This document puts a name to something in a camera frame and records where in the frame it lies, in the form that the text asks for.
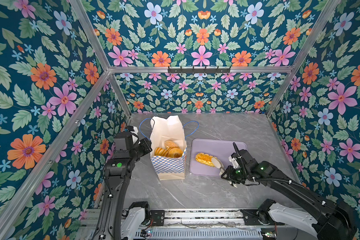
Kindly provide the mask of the lavender plastic tray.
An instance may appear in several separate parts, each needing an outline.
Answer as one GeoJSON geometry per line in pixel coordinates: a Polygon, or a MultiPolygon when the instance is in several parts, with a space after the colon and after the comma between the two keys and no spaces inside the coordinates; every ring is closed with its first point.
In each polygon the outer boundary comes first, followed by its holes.
{"type": "Polygon", "coordinates": [[[211,140],[211,139],[194,139],[192,141],[190,156],[190,173],[203,177],[220,177],[220,170],[216,167],[209,167],[196,161],[199,153],[216,157],[221,161],[224,168],[232,163],[229,157],[235,152],[234,141],[211,140]]]}

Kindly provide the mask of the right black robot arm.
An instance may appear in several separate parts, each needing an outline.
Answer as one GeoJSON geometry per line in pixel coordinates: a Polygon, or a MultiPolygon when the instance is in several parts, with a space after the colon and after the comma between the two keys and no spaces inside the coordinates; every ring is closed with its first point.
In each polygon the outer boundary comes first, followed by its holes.
{"type": "Polygon", "coordinates": [[[269,187],[301,207],[300,210],[285,207],[275,200],[266,199],[255,217],[262,225],[281,223],[306,232],[318,240],[352,240],[357,232],[352,209],[344,203],[335,203],[321,197],[286,176],[276,166],[243,157],[231,160],[232,165],[223,167],[213,157],[212,163],[221,171],[221,178],[232,186],[247,184],[269,187]]]}

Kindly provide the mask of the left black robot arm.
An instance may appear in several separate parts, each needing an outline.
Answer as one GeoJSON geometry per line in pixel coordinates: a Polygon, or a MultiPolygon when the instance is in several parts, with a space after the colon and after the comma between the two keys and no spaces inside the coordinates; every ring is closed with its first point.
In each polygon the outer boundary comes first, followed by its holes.
{"type": "Polygon", "coordinates": [[[93,240],[132,240],[147,221],[147,202],[132,203],[126,217],[123,210],[135,163],[151,153],[151,145],[147,138],[134,141],[129,134],[115,138],[113,157],[104,167],[104,198],[93,240]]]}

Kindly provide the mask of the ring shaped pretzel bread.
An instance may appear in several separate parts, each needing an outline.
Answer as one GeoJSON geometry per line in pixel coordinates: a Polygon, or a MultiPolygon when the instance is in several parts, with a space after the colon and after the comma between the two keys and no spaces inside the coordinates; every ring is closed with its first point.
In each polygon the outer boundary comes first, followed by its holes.
{"type": "Polygon", "coordinates": [[[172,149],[168,149],[168,158],[180,158],[183,155],[183,150],[181,150],[180,148],[172,148],[172,149]]]}

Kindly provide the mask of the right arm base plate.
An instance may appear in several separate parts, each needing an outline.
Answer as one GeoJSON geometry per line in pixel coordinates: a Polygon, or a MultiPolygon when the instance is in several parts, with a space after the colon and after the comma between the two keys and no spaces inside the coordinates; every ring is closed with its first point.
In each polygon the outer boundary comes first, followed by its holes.
{"type": "Polygon", "coordinates": [[[259,211],[258,209],[240,209],[243,214],[243,220],[247,226],[260,225],[260,226],[284,226],[285,224],[275,222],[268,212],[259,211]]]}

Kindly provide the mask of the ridged long bread roll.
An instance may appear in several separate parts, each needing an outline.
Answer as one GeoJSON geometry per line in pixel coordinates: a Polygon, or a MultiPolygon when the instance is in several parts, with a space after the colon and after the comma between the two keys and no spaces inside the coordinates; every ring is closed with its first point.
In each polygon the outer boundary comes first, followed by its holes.
{"type": "Polygon", "coordinates": [[[157,147],[155,149],[155,156],[161,156],[161,157],[166,157],[168,155],[168,150],[167,149],[163,149],[160,147],[157,147]]]}

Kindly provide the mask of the braided pastry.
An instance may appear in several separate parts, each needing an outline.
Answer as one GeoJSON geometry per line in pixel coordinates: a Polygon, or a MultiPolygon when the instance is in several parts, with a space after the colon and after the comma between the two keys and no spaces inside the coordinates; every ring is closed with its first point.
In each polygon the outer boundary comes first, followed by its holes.
{"type": "Polygon", "coordinates": [[[211,156],[211,155],[205,154],[205,153],[198,153],[195,157],[195,160],[198,163],[201,163],[203,165],[206,165],[209,167],[215,167],[215,165],[212,162],[212,158],[214,158],[214,156],[211,156]]]}

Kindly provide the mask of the round orange bun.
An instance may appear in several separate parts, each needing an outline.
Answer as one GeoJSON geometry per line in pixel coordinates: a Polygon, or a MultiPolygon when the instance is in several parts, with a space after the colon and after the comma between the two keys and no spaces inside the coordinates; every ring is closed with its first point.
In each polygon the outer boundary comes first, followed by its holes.
{"type": "Polygon", "coordinates": [[[179,148],[179,145],[174,141],[167,140],[164,142],[166,149],[179,148]]]}

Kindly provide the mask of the checkered paper bag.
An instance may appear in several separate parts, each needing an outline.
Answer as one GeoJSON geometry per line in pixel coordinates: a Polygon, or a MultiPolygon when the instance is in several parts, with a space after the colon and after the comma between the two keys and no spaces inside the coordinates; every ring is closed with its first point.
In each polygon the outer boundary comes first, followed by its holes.
{"type": "Polygon", "coordinates": [[[151,117],[149,121],[153,151],[151,163],[160,181],[184,180],[186,177],[187,141],[186,138],[198,130],[199,122],[182,123],[178,116],[168,118],[151,117]]]}

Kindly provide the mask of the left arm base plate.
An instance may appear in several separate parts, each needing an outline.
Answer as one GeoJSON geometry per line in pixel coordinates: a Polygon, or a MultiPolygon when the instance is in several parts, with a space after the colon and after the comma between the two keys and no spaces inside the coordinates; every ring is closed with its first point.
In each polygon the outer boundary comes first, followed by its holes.
{"type": "Polygon", "coordinates": [[[165,210],[150,210],[150,227],[162,227],[165,221],[165,210]]]}

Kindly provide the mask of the black hook rail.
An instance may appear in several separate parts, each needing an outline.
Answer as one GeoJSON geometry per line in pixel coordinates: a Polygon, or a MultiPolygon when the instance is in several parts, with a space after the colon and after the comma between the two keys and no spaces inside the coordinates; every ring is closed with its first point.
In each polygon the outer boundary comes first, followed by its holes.
{"type": "Polygon", "coordinates": [[[225,74],[231,72],[231,67],[168,67],[168,73],[174,74],[225,74]]]}

